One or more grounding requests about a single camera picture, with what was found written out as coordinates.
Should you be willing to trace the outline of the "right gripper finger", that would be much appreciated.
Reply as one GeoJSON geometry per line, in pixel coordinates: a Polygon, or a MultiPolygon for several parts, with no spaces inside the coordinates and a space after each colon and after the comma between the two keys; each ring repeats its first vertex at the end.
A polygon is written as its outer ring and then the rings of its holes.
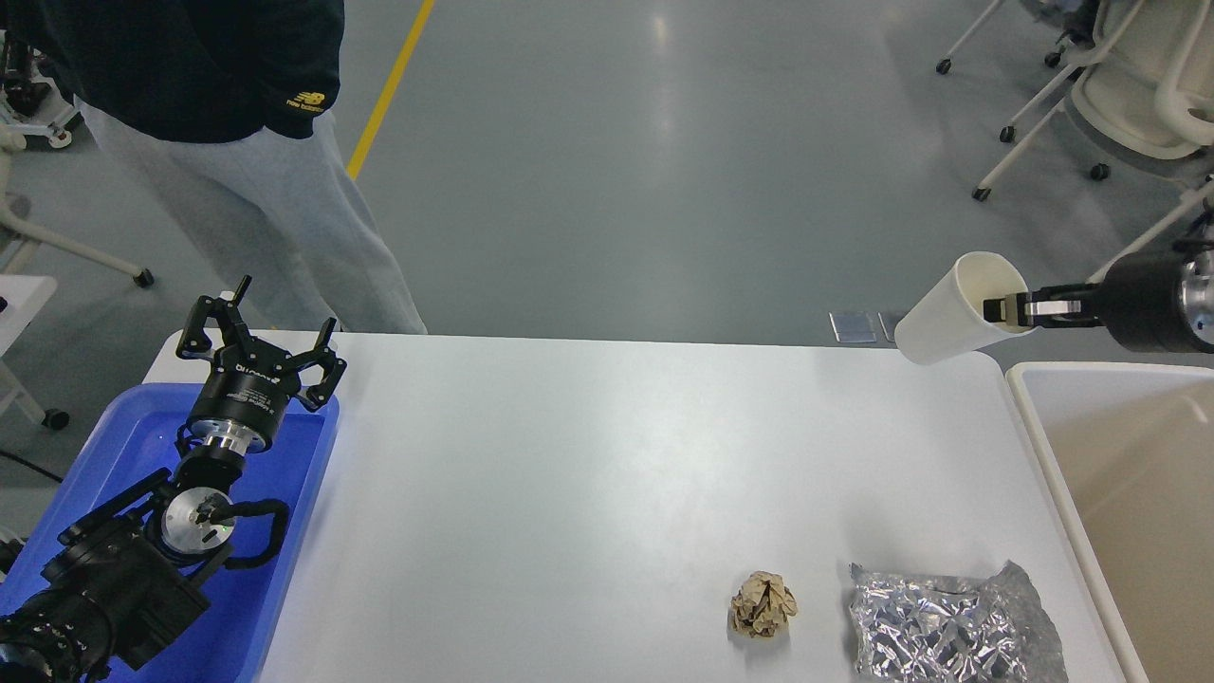
{"type": "Polygon", "coordinates": [[[1006,328],[1101,328],[1095,312],[1096,286],[1046,286],[985,298],[985,323],[1006,328]]]}

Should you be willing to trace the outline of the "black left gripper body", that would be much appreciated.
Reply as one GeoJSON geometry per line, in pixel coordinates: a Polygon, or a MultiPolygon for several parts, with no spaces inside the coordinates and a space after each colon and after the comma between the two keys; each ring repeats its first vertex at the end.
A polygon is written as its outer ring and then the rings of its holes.
{"type": "Polygon", "coordinates": [[[273,446],[285,423],[287,405],[300,388],[296,375],[278,371],[291,353],[273,345],[257,345],[240,351],[234,345],[198,353],[185,351],[186,360],[208,362],[210,372],[185,429],[199,438],[217,434],[221,425],[231,423],[246,433],[246,453],[265,453],[273,446]]]}

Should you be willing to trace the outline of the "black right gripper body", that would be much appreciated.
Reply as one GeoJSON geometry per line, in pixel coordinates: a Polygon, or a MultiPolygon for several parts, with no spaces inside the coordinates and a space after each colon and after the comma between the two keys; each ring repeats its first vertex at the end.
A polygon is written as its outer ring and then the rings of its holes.
{"type": "Polygon", "coordinates": [[[1131,252],[1097,284],[1095,314],[1135,353],[1213,353],[1212,251],[1131,252]]]}

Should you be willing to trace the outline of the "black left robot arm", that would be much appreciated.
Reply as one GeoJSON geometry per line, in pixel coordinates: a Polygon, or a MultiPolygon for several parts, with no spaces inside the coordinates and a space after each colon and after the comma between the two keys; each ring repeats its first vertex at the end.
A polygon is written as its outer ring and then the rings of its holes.
{"type": "Polygon", "coordinates": [[[285,552],[297,502],[238,500],[237,488],[248,459],[276,445],[290,406],[324,410],[347,362],[331,345],[334,317],[304,351],[251,332],[240,312],[250,284],[195,298],[176,354],[209,372],[174,433],[178,461],[58,533],[45,586],[2,616],[5,682],[102,682],[114,661],[142,668],[212,608],[212,575],[257,570],[285,552]]]}

